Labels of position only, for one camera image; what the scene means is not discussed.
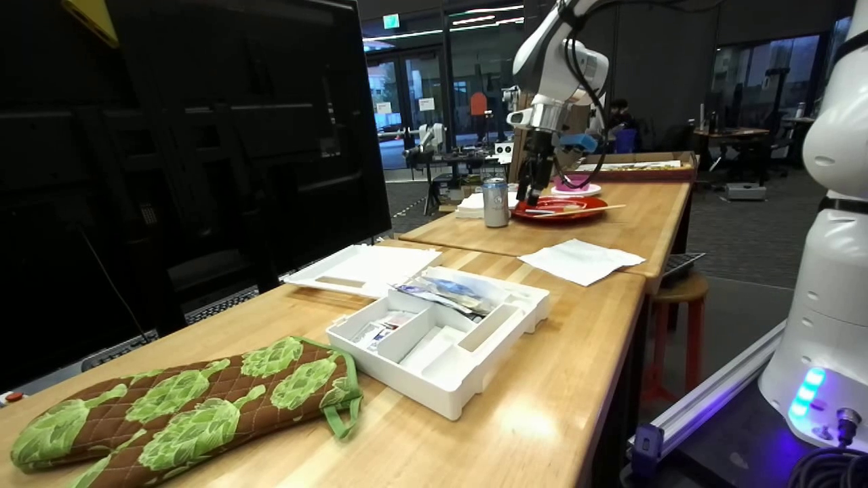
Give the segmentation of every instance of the box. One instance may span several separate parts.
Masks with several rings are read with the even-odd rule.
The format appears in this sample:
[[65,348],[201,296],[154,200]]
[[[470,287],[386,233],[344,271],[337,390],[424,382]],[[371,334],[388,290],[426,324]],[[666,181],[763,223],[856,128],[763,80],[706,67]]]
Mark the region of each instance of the box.
[[329,325],[329,341],[369,378],[458,421],[545,314],[548,290],[432,267]]
[[766,200],[766,187],[761,181],[729,181],[728,199],[729,200]]
[[[567,173],[592,173],[602,156],[592,156]],[[694,181],[694,151],[624,151],[605,156],[594,181]]]

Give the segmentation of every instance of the door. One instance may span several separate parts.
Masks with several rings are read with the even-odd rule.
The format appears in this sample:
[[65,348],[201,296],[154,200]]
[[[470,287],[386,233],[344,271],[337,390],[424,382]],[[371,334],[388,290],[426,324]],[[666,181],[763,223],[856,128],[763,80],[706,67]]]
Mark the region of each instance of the door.
[[382,169],[407,169],[407,131],[445,122],[439,50],[378,52],[366,65]]

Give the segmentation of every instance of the black wall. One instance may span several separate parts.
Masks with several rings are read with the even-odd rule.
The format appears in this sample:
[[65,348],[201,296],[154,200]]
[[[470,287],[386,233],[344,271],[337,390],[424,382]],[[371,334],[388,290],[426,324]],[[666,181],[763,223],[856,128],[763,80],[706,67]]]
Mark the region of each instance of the black wall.
[[390,226],[354,0],[0,4],[0,390]]
[[[378,24],[390,12],[413,20],[439,8],[496,4],[510,0],[362,0],[362,21]],[[554,0],[525,0],[525,31],[531,34],[550,5]],[[611,58],[611,95],[629,97],[656,138],[698,116],[717,47],[824,34],[838,17],[853,15],[856,0],[681,0],[681,5],[694,12],[626,0],[594,17],[582,36],[587,47]]]

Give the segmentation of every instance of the red plate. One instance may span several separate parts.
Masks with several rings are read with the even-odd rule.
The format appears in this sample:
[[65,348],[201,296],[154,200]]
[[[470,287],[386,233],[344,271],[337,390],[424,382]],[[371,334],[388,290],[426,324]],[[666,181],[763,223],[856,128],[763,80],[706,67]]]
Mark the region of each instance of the red plate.
[[588,199],[569,199],[569,200],[554,200],[540,199],[537,206],[527,206],[527,200],[518,200],[512,218],[517,221],[537,221],[537,223],[569,223],[569,221],[592,221],[605,212],[605,200],[588,196]]

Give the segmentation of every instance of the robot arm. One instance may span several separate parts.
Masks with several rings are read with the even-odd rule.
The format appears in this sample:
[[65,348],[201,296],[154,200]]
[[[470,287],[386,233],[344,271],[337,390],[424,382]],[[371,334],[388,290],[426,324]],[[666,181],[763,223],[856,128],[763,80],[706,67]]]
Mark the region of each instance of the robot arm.
[[868,204],[868,4],[858,0],[846,43],[823,95],[804,161],[830,199]]
[[418,151],[442,151],[445,128],[439,122],[418,128]]
[[607,58],[575,39],[594,5],[597,0],[556,0],[512,59],[518,86],[536,95],[529,108],[508,116],[512,128],[529,131],[527,158],[518,169],[518,200],[529,206],[537,206],[550,181],[554,145],[567,100],[587,93],[597,112],[602,108],[599,93],[607,80]]

